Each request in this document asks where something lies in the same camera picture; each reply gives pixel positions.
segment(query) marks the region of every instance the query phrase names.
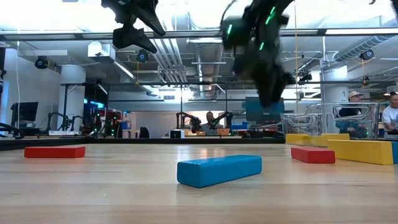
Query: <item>yellow wooden block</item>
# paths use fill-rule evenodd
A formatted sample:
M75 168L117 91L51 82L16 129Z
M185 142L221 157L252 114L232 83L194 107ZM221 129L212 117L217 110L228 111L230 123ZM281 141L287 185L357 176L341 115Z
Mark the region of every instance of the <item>yellow wooden block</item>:
M391 142L329 140L328 148L335 152L336 159L393 165Z
M328 138L324 135L322 136L310 136L310 145L311 146L328 146Z
M349 140L349 134L322 134L322 136L326 136L328 140Z
M304 144L309 140L308 134L286 134L285 138L287 144Z

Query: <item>red wooden block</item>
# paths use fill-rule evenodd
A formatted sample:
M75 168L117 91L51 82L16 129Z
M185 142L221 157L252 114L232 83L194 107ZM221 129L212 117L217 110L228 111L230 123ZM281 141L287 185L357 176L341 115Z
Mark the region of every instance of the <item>red wooden block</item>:
M76 147L26 147L26 158L81 158L86 154L85 146Z
M290 151L293 159L306 163L334 164L336 162L335 152L328 149L292 147Z

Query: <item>wooden block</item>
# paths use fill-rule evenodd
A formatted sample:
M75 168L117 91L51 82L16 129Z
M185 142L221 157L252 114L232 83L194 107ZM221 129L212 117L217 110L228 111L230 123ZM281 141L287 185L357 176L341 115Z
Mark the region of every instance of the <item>wooden block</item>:
M334 164L335 152L314 147L292 147L290 153L293 159L306 163Z
M181 161L177 164L177 181L202 188L261 173L259 156L226 156Z
M391 142L392 144L392 161L398 164L398 142Z
M328 146L328 138L326 136L310 136L310 144L311 146Z
M217 129L217 134L219 136L229 136L229 128L219 128Z
M286 134L285 139L287 144L305 144L310 137L308 134Z
M388 141L329 140L336 159L392 165L392 144Z
M349 134L344 133L344 134L322 134L322 136L326 136L326 138L329 140L349 140Z
M85 146L26 147L26 158L81 158L86 154Z

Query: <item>blue wooden block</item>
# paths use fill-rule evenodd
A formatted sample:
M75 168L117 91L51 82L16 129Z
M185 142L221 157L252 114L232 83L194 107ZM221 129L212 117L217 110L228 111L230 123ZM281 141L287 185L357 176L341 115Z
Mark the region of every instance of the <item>blue wooden block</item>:
M391 142L392 144L392 160L394 164L398 164L398 142Z
M182 161L177 164L177 180L192 187L207 187L230 180L260 174L259 156L226 156Z

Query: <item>security camera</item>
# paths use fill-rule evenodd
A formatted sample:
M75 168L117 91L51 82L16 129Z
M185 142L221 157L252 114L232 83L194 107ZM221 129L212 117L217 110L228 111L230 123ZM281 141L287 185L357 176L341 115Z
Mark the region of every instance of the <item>security camera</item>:
M137 61L138 62L142 62L142 63L148 61L148 54L147 54L147 52L144 49L141 49L138 52Z
M46 69L50 65L50 61L46 56L38 56L35 62L35 67L38 69Z
M371 60L373 57L374 57L373 50L367 50L367 51L361 53L361 55L359 56L359 58L363 59L363 60Z

